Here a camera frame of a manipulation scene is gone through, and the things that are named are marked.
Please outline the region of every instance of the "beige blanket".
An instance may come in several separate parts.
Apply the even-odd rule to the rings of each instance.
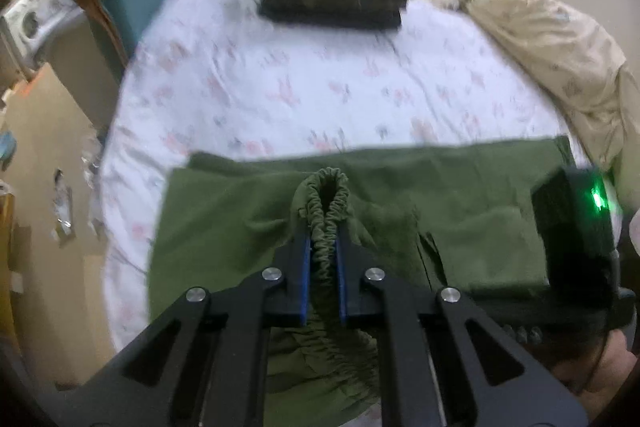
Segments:
[[[640,89],[616,41],[560,0],[430,0],[462,9],[545,87],[591,160],[611,170],[626,211],[640,208]]]

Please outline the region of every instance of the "silver screw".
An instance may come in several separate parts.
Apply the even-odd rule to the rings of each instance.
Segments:
[[[364,277],[370,281],[382,281],[385,278],[385,271],[382,268],[369,268],[364,272]]]
[[[445,302],[455,303],[458,302],[462,296],[455,288],[444,288],[444,290],[440,292],[440,297],[442,297],[442,300]]]
[[[189,302],[202,302],[207,296],[207,292],[203,288],[191,288],[187,291],[187,300]]]
[[[266,281],[277,281],[280,277],[282,277],[281,270],[274,266],[262,270],[262,278]]]

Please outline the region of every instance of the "washing machine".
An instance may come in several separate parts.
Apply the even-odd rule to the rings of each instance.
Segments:
[[[27,80],[35,75],[28,64],[31,62],[31,42],[36,39],[40,29],[36,16],[40,2],[41,0],[14,0],[0,14],[2,44],[14,55],[20,73]]]

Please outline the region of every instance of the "green cloth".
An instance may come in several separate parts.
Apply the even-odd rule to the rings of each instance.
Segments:
[[[333,427],[378,399],[375,342],[339,326],[332,237],[346,219],[377,263],[419,285],[542,285],[531,189],[571,164],[566,137],[361,150],[260,163],[196,154],[170,178],[148,274],[151,318],[187,288],[215,292],[270,264],[312,224],[309,324],[274,330],[266,427]]]

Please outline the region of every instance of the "bed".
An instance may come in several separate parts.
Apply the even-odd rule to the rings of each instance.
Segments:
[[[470,17],[410,0],[402,18],[398,32],[360,32],[275,25],[256,0],[165,2],[127,70],[102,165],[116,349],[148,323],[166,178],[191,152],[260,160],[568,134],[588,163],[546,92]]]

